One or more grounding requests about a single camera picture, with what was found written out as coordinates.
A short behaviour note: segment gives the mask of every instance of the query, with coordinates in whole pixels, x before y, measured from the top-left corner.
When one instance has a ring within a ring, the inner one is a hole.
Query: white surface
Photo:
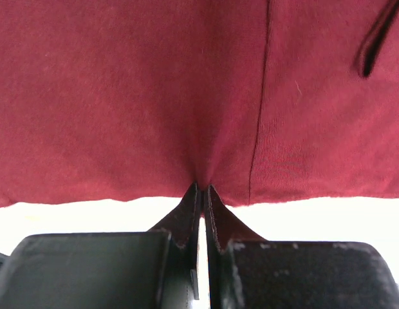
[[[11,254],[26,236],[50,232],[145,231],[179,202],[178,198],[142,198],[127,203],[102,200],[64,205],[18,203],[0,209],[0,252]],[[387,261],[399,284],[399,199],[317,198],[230,210],[269,240],[363,241]],[[199,239],[200,301],[208,308],[205,229]]]

